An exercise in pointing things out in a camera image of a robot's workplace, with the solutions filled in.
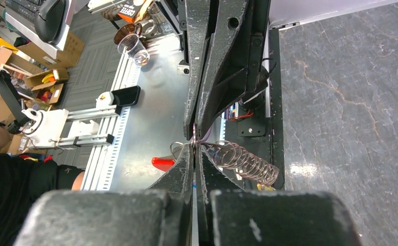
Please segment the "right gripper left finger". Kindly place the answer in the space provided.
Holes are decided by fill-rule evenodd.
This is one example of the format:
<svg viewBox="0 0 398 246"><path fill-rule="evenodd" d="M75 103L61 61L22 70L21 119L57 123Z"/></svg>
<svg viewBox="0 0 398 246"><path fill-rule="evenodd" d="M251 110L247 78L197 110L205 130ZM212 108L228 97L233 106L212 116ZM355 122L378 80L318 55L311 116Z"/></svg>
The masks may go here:
<svg viewBox="0 0 398 246"><path fill-rule="evenodd" d="M175 164L149 189L164 190L171 198L191 203L193 193L194 151L191 144L182 146Z"/></svg>

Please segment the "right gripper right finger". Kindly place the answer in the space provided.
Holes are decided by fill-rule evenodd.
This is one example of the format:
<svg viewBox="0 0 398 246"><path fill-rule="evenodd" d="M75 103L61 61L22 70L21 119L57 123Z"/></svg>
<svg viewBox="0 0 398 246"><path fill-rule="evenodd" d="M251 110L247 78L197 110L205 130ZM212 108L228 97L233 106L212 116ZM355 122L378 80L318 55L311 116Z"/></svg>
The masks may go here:
<svg viewBox="0 0 398 246"><path fill-rule="evenodd" d="M204 146L196 150L196 182L204 204L210 204L212 190L243 190L242 185L219 170Z"/></svg>

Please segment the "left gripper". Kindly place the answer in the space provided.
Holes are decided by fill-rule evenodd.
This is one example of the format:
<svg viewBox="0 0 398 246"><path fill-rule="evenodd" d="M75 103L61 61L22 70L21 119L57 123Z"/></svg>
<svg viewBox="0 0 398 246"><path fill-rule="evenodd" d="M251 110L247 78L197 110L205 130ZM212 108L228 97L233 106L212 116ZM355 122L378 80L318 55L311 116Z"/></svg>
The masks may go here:
<svg viewBox="0 0 398 246"><path fill-rule="evenodd" d="M219 114L259 89L269 9L270 1L180 1L190 67L187 140L193 137L195 113L196 134L203 138Z"/></svg>

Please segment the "yellow key tag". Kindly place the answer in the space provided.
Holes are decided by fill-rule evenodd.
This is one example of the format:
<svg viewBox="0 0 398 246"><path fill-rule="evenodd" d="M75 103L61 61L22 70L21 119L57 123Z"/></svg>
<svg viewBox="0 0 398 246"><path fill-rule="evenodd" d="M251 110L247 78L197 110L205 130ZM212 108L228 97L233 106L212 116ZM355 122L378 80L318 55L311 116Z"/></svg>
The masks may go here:
<svg viewBox="0 0 398 246"><path fill-rule="evenodd" d="M266 186L266 185L259 184L259 183L257 184L257 189L259 191L275 191L276 190L272 186Z"/></svg>

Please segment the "clear plastic cup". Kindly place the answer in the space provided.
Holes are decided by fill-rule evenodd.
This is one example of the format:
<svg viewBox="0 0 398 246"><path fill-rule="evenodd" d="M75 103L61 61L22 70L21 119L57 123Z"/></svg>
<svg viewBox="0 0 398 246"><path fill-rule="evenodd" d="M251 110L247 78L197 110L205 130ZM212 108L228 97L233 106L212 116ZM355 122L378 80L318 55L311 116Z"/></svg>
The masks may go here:
<svg viewBox="0 0 398 246"><path fill-rule="evenodd" d="M150 54L137 34L126 35L117 45L120 54L126 54L136 65L144 66L150 60Z"/></svg>

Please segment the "black smartphone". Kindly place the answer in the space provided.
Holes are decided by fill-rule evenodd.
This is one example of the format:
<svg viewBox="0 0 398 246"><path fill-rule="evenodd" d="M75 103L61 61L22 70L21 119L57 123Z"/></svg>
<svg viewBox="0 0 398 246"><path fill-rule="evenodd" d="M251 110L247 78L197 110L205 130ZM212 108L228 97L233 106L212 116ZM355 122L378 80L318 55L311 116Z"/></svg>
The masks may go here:
<svg viewBox="0 0 398 246"><path fill-rule="evenodd" d="M138 103L140 86L132 86L112 91L114 103L119 107L134 106Z"/></svg>

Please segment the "cardboard box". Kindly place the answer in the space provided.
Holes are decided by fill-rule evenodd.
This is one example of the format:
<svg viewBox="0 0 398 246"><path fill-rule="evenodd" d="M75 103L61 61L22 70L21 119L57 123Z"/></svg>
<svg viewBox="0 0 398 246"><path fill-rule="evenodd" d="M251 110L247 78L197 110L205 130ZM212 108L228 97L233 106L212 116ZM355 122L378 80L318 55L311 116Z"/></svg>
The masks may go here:
<svg viewBox="0 0 398 246"><path fill-rule="evenodd" d="M17 48L48 69L63 69L75 67L78 64L84 47L84 42L72 31L69 31L62 50L55 47L53 50L43 50L33 42Z"/></svg>

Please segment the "operator in black shirt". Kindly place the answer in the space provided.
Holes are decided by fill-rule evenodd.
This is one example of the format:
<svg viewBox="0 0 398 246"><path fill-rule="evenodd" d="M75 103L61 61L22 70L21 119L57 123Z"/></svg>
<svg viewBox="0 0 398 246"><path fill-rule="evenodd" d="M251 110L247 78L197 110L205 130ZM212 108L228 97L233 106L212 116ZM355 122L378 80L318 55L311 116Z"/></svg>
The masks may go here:
<svg viewBox="0 0 398 246"><path fill-rule="evenodd" d="M0 149L11 134L0 122ZM0 153L0 245L13 245L33 203L53 190L79 190L85 172L58 165L51 157L43 161L21 154Z"/></svg>

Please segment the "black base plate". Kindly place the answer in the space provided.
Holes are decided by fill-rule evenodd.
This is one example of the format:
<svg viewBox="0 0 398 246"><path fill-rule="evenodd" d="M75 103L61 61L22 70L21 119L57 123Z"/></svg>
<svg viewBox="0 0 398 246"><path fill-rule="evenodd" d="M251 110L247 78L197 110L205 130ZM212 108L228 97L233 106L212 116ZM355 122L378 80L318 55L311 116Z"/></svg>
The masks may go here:
<svg viewBox="0 0 398 246"><path fill-rule="evenodd" d="M263 66L270 71L264 105L239 122L227 120L221 139L235 142L279 169L273 187L285 190L283 113L279 31L269 32Z"/></svg>

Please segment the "aluminium rail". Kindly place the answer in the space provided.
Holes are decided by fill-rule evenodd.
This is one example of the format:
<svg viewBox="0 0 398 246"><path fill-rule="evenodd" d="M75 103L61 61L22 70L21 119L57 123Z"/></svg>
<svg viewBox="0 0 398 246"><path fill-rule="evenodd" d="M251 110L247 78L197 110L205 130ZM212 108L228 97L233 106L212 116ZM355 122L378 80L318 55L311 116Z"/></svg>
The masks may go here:
<svg viewBox="0 0 398 246"><path fill-rule="evenodd" d="M114 141L114 136L109 133L100 133L98 119L109 119L119 117L121 107L117 105L105 108L93 108L69 112L66 122L71 123L67 137L59 139L48 139L46 149L72 149L89 146L110 145Z"/></svg>

